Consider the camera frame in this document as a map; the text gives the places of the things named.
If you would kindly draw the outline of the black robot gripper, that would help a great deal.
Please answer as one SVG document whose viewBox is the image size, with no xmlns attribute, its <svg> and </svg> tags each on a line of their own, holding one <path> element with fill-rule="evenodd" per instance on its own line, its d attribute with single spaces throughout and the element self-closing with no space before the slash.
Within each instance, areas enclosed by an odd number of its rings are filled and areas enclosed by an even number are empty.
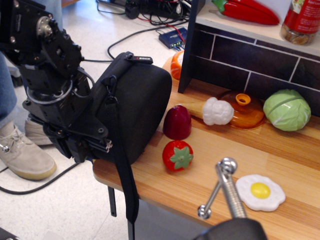
<svg viewBox="0 0 320 240">
<path fill-rule="evenodd" d="M 108 129 L 92 111 L 91 79 L 84 72 L 71 78 L 59 73 L 26 78 L 27 100 L 23 106 L 31 119 L 43 126 L 44 133 L 65 157 L 76 163 L 94 162 L 95 150 L 109 152 L 112 142 Z"/>
</svg>

